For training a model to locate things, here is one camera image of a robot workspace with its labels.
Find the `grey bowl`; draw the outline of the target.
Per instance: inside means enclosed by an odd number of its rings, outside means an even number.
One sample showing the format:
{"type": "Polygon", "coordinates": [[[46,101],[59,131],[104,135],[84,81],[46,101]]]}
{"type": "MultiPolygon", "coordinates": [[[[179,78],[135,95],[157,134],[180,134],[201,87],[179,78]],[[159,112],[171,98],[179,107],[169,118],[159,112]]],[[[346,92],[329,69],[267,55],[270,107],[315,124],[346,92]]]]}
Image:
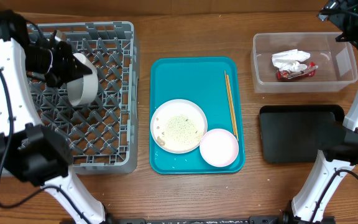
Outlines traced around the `grey bowl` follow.
{"type": "Polygon", "coordinates": [[[96,67],[81,53],[75,53],[73,56],[79,60],[81,65],[89,68],[91,72],[67,83],[69,102],[73,106],[91,103],[96,98],[98,92],[99,81],[96,67]]]}

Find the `white tissue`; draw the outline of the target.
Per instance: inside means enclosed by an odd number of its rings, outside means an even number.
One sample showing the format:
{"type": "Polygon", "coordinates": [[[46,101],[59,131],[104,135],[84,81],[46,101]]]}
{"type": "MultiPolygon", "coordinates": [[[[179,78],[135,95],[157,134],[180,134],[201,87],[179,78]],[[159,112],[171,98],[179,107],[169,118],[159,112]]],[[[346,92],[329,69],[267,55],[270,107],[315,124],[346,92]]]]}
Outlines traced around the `white tissue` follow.
{"type": "Polygon", "coordinates": [[[304,61],[310,58],[311,54],[298,49],[287,50],[272,55],[273,66],[282,71],[300,72],[307,69],[304,61]]]}

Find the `red snack wrapper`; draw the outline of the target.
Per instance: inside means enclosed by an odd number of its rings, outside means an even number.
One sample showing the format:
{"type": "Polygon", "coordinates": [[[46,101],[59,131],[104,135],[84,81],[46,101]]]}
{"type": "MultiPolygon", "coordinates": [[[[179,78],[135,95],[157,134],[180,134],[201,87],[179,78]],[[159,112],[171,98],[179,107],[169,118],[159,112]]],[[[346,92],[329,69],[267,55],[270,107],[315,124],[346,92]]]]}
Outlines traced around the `red snack wrapper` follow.
{"type": "Polygon", "coordinates": [[[277,70],[276,76],[278,80],[292,80],[296,78],[302,78],[302,77],[312,77],[315,75],[316,70],[318,69],[318,66],[311,62],[305,70],[299,71],[299,72],[289,72],[289,71],[279,71],[277,70]]]}

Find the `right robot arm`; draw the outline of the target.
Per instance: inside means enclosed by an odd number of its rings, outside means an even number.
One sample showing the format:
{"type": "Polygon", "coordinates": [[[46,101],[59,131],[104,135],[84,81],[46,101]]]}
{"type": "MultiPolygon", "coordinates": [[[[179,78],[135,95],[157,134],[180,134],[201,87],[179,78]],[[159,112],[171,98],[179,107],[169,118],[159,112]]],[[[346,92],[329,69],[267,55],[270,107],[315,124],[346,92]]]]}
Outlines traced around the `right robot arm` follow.
{"type": "MultiPolygon", "coordinates": [[[[328,1],[318,12],[341,35],[338,42],[350,42],[358,50],[358,1],[328,1]]],[[[358,91],[342,126],[328,129],[328,144],[318,150],[313,168],[300,192],[289,202],[278,223],[334,223],[324,210],[347,174],[358,165],[358,91]]]]}

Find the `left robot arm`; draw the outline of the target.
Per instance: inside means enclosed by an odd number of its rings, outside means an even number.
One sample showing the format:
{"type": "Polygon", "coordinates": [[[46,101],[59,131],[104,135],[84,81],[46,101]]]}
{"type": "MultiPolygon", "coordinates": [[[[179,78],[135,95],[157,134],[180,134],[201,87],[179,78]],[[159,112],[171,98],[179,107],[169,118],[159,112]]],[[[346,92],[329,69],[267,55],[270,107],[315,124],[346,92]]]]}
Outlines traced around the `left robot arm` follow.
{"type": "Polygon", "coordinates": [[[27,79],[35,72],[49,87],[66,85],[70,104],[85,105],[98,92],[96,68],[57,34],[31,42],[28,23],[11,10],[0,12],[0,169],[48,192],[75,223],[112,223],[76,175],[67,139],[41,121],[27,79]]]}

